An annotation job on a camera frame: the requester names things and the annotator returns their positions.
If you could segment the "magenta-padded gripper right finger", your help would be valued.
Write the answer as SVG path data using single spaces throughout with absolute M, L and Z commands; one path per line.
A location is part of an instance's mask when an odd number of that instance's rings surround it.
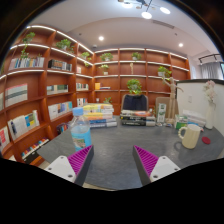
M 180 170 L 167 156 L 157 157 L 136 145 L 133 146 L 133 158 L 143 186 Z

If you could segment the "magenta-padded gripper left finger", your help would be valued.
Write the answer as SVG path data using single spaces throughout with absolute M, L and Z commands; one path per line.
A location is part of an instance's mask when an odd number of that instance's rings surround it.
M 68 157 L 59 156 L 46 168 L 46 171 L 78 186 L 82 186 L 85 182 L 93 155 L 94 146 L 90 145 Z

